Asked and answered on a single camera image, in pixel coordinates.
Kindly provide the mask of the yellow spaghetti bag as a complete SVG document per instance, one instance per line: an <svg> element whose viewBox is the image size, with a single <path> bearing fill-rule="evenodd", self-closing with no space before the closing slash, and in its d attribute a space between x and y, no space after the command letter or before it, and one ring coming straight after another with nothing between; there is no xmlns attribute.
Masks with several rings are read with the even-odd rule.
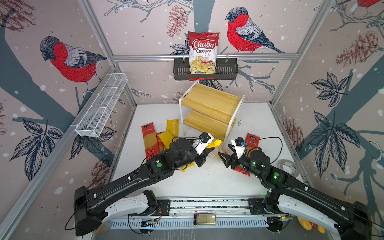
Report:
<svg viewBox="0 0 384 240"><path fill-rule="evenodd" d="M179 119L167 120L166 140L171 142L174 137L179 135Z"/></svg>
<svg viewBox="0 0 384 240"><path fill-rule="evenodd" d="M171 142L169 143L169 142L167 142L167 140L166 140L166 132L162 132L162 133L159 133L159 134L160 134L159 137L161 138L161 140L163 141L163 143L164 143L164 145L165 145L165 149L164 149L164 150L167 150L167 149L170 147L170 144L171 144L172 142L175 142L176 140L180 139L179 136L174 137L174 138L171 140ZM184 173L184 172L186 171L186 169L191 168L191 167L193 167L193 166L195 166L195 165L196 165L195 163L191 163L191 164L188 164L188 165L185 165L185 166L183 166L183 167L178 168L177 171L182 171L182 172Z"/></svg>
<svg viewBox="0 0 384 240"><path fill-rule="evenodd" d="M217 161L221 160L219 153L227 154L226 149L222 146L221 140L214 140L207 146L206 150L211 150L208 156Z"/></svg>

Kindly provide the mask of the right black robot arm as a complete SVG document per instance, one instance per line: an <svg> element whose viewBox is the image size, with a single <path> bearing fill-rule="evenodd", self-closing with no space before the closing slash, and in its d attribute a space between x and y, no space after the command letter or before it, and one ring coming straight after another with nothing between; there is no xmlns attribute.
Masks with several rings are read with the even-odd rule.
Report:
<svg viewBox="0 0 384 240"><path fill-rule="evenodd" d="M274 167L270 158L260 149L248 156L237 146L231 147L232 155L219 153L227 168L240 167L257 177L267 189L263 200L268 213L281 212L297 216L338 235L342 240L370 240L372 223L367 206L333 198Z"/></svg>

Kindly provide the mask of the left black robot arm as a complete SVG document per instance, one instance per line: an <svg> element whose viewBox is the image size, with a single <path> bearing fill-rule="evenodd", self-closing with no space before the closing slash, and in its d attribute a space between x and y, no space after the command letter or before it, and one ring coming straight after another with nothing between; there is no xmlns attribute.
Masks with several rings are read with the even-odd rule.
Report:
<svg viewBox="0 0 384 240"><path fill-rule="evenodd" d="M93 232L109 215L106 209L123 197L171 177L181 167L196 163L201 167L212 151L209 144L214 138L208 133L199 137L175 137L168 149L145 158L131 173L102 187L84 186L74 193L74 221L76 236Z"/></svg>

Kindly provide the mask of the wooden two-tier shelf rack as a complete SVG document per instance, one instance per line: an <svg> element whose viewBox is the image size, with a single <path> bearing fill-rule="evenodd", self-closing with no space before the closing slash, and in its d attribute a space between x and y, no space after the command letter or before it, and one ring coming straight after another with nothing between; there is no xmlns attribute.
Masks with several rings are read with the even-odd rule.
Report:
<svg viewBox="0 0 384 240"><path fill-rule="evenodd" d="M225 141L244 100L245 96L238 97L196 81L178 100L182 133L194 129Z"/></svg>

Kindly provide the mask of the red spaghetti box right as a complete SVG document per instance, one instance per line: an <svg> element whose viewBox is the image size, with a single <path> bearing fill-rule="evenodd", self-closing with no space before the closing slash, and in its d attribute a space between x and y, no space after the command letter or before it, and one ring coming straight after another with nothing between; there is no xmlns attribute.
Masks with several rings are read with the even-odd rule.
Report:
<svg viewBox="0 0 384 240"><path fill-rule="evenodd" d="M246 151L245 151L245 154L247 157L250 156L250 151L252 148L255 148L255 147L258 147L259 145L259 141L260 141L260 137L256 136L256 135L252 135L252 134L247 134L247 137L245 139L245 143L246 143ZM246 175L248 177L250 177L250 173L246 172L242 167L237 167L235 169L236 172L239 172L239 173L242 173L243 175Z"/></svg>

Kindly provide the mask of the red spaghetti box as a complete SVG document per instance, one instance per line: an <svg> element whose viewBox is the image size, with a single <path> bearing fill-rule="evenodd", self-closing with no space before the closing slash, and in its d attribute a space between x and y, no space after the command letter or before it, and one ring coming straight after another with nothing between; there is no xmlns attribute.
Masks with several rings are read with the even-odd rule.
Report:
<svg viewBox="0 0 384 240"><path fill-rule="evenodd" d="M159 133L156 133L159 151L162 152L165 149L165 145L164 145L163 141L161 140L161 138L159 137L159 135L160 135Z"/></svg>
<svg viewBox="0 0 384 240"><path fill-rule="evenodd" d="M146 157L153 157L160 153L157 135L153 123L142 126Z"/></svg>
<svg viewBox="0 0 384 240"><path fill-rule="evenodd" d="M255 148L255 147L258 147L259 145L259 141L260 141L260 137L256 136L256 135L252 135L252 134L247 134L247 137L245 139L245 143L246 143L246 151L245 151L245 154L247 157L250 156L250 151L252 148ZM235 169L236 172L239 172L239 173L242 173L243 175L246 175L248 177L250 177L250 173L246 172L242 167L237 167Z"/></svg>

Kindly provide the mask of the red spaghetti box inner left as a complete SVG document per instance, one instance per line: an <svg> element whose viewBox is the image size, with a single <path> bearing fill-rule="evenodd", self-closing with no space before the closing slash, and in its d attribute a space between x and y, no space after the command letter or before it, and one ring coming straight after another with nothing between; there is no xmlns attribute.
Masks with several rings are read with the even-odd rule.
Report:
<svg viewBox="0 0 384 240"><path fill-rule="evenodd" d="M165 149L165 145L164 145L163 141L161 140L161 138L159 137L159 135L160 135L159 133L156 133L159 151L162 152Z"/></svg>

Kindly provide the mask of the red spaghetti box far left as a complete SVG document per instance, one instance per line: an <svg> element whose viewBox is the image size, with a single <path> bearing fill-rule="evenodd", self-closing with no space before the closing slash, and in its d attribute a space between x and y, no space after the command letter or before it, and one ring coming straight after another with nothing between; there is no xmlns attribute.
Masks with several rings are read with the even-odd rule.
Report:
<svg viewBox="0 0 384 240"><path fill-rule="evenodd" d="M160 153L157 135L153 123L142 126L146 157L153 157Z"/></svg>

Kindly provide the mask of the clear tape roll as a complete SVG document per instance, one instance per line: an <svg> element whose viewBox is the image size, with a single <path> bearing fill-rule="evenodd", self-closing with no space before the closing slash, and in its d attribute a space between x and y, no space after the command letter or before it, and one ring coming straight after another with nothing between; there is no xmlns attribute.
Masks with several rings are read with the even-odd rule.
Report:
<svg viewBox="0 0 384 240"><path fill-rule="evenodd" d="M300 175L298 166L290 160L278 160L278 168L297 178Z"/></svg>

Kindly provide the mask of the small glass container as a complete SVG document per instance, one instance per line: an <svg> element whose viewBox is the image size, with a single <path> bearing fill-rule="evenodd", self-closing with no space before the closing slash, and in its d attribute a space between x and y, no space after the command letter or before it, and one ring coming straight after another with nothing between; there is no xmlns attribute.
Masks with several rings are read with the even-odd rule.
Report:
<svg viewBox="0 0 384 240"><path fill-rule="evenodd" d="M216 226L216 215L213 213L197 213L194 215L195 226Z"/></svg>

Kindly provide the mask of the yellow plush toy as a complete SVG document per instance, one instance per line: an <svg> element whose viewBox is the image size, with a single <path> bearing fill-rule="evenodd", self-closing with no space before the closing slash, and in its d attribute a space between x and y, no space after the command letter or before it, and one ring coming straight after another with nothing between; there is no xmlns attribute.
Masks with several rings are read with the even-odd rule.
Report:
<svg viewBox="0 0 384 240"><path fill-rule="evenodd" d="M326 232L326 230L321 226L318 226L318 225L316 225L316 224L314 224L308 220L305 220L303 218L300 218L300 217L297 217L297 218L298 218L298 221L301 224L301 226L307 231L317 229L322 234L324 234Z"/></svg>

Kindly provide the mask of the Chuba cassava chips bag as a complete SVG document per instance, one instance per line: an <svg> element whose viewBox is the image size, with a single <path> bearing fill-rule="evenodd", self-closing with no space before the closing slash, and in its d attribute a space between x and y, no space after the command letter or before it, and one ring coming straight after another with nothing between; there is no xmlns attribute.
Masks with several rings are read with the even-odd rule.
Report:
<svg viewBox="0 0 384 240"><path fill-rule="evenodd" d="M219 33L188 32L191 74L215 74Z"/></svg>

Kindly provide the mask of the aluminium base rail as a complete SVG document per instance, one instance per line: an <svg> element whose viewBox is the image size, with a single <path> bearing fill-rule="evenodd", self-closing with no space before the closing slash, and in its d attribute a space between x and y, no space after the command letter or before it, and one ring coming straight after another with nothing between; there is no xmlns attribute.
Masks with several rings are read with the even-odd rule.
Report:
<svg viewBox="0 0 384 240"><path fill-rule="evenodd" d="M93 232L133 230L147 234L157 230L194 230L225 228L268 228L281 230L293 218L280 212L266 213L260 198L170 198L158 199L158 206L150 214L144 213L142 197L124 198L107 208L109 214ZM213 213L216 226L195 226L194 215Z"/></svg>

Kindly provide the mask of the white mesh wall basket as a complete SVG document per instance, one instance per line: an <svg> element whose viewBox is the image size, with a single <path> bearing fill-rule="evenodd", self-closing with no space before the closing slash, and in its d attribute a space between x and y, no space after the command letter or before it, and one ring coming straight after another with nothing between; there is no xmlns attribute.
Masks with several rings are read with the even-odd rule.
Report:
<svg viewBox="0 0 384 240"><path fill-rule="evenodd" d="M79 136L100 137L127 81L127 76L123 73L108 76L101 91L96 94L95 100L75 129Z"/></svg>

